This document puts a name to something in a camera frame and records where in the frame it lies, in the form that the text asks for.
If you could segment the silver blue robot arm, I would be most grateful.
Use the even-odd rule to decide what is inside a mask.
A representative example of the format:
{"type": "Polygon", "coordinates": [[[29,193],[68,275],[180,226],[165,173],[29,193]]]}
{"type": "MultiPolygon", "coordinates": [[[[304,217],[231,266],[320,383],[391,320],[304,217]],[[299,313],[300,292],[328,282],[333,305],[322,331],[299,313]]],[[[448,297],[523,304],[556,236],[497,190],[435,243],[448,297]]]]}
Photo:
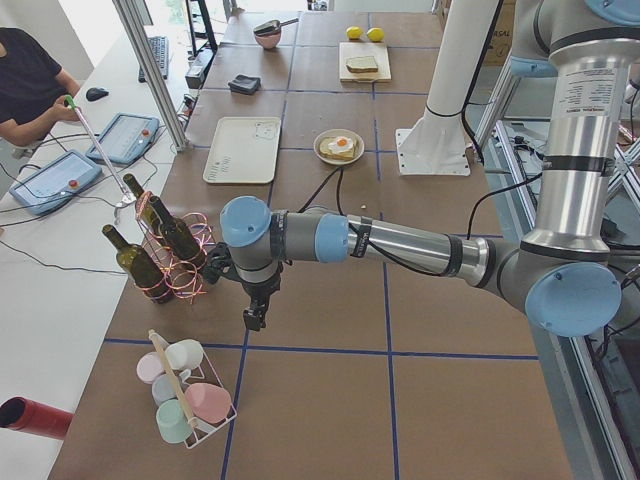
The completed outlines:
{"type": "Polygon", "coordinates": [[[251,297],[245,323],[264,326],[286,260],[388,260],[492,292],[561,337],[606,326],[622,303],[600,235],[621,108],[639,58],[635,1],[520,1],[513,58],[522,75],[555,75],[535,224],[520,242],[463,240],[322,208],[272,211],[253,196],[220,214],[231,278],[251,297]]]}

